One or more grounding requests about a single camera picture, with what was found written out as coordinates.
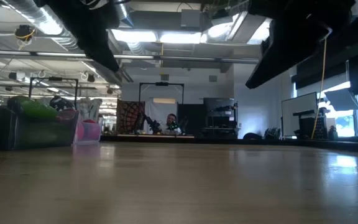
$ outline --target whiteboard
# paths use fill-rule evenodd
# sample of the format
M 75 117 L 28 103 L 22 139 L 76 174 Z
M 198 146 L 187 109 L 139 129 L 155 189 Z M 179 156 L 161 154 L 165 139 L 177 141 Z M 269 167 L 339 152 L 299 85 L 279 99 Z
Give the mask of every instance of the whiteboard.
M 299 129 L 299 117 L 296 112 L 314 110 L 317 111 L 317 92 L 298 96 L 282 101 L 283 136 L 294 136 L 294 131 Z

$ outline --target ceiling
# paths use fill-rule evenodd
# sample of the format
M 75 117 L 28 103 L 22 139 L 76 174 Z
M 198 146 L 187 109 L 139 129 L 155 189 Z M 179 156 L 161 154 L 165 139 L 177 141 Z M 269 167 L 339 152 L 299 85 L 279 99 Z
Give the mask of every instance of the ceiling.
M 208 7 L 206 3 L 209 1 L 187 1 L 187 3 L 193 9 L 201 9 Z M 180 2 L 164 0 L 160 1 L 140 1 L 133 0 L 129 3 L 131 12 L 136 11 L 145 11 L 145 12 L 180 12 L 182 9 L 189 9 L 189 5 L 181 4 Z M 245 20 L 241 25 L 239 30 L 241 33 L 236 34 L 233 38 L 234 44 L 231 42 L 218 43 L 218 44 L 161 44 L 161 43 L 144 43 L 144 48 L 149 54 L 158 55 L 163 52 L 164 55 L 176 55 L 176 56 L 193 56 L 193 57 L 227 57 L 227 58 L 259 58 L 260 50 L 258 45 L 245 45 L 250 35 L 252 35 L 258 26 L 263 22 L 264 18 L 254 17 L 248 15 L 248 20 Z M 27 24 L 32 26 L 32 24 L 15 10 L 8 7 L 0 6 L 0 50 L 18 50 L 21 43 L 13 36 L 13 32 L 18 25 Z M 116 50 L 124 54 L 131 54 L 127 44 L 125 42 L 114 41 L 112 40 Z M 59 46 L 51 38 L 43 37 L 41 31 L 37 31 L 35 37 L 32 39 L 32 42 L 29 45 L 21 48 L 22 51 L 34 51 L 34 52 L 66 52 L 64 48 Z M 150 67 L 164 67 L 164 68 L 173 68 L 180 71 L 183 68 L 215 68 L 220 69 L 221 73 L 226 72 L 229 68 L 229 64 L 226 63 L 207 63 L 207 62 L 184 62 L 184 61 L 165 61 L 160 63 L 158 61 L 141 61 L 141 60 L 125 60 L 123 61 L 127 69 L 127 72 L 130 77 L 133 78 L 134 82 L 136 80 L 139 72 L 145 70 L 145 68 Z M 86 81 L 86 75 L 83 75 L 84 72 L 94 73 L 89 66 L 85 65 L 81 61 L 59 61 L 59 60 L 38 60 L 34 58 L 32 60 L 28 59 L 19 59 L 14 57 L 0 57 L 0 84 L 7 85 L 25 85 L 23 81 L 10 80 L 8 75 L 10 72 L 23 71 L 26 76 L 32 75 L 38 76 L 40 71 L 44 71 L 44 74 L 48 76 L 58 76 L 65 78 L 78 78 L 80 80 L 80 87 L 88 88 L 83 89 L 79 92 L 81 96 L 111 96 L 107 95 L 107 86 L 109 85 L 106 82 L 102 75 L 95 75 L 95 82 L 89 83 Z M 67 83 L 61 83 L 58 85 L 70 86 Z M 69 93 L 73 93 L 73 89 L 65 89 Z M 34 94 L 48 94 L 51 95 L 45 88 L 39 88 L 34 90 Z M 25 94 L 28 92 L 28 88 L 14 88 L 13 91 L 6 91 L 4 87 L 0 87 L 0 93 L 2 94 Z M 113 96 L 119 97 L 121 92 L 115 90 Z

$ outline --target green object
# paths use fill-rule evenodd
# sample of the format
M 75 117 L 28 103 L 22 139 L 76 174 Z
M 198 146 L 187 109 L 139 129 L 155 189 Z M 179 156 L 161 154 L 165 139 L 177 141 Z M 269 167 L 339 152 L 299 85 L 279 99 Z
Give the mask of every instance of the green object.
M 8 101 L 9 109 L 37 119 L 56 119 L 57 111 L 26 96 L 14 96 Z

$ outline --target man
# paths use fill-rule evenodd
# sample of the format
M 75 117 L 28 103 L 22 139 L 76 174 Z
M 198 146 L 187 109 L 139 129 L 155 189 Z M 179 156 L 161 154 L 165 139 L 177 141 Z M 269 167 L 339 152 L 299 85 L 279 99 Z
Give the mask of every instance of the man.
M 180 128 L 176 124 L 177 117 L 174 114 L 168 114 L 167 123 L 161 124 L 162 134 L 180 134 Z

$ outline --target person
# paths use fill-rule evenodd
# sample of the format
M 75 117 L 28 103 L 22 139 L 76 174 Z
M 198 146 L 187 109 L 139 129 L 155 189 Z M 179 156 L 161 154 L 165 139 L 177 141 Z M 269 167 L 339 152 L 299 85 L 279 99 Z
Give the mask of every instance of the person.
M 162 134 L 181 134 L 179 127 L 175 127 L 177 116 L 174 114 L 168 114 L 167 123 L 161 124 Z

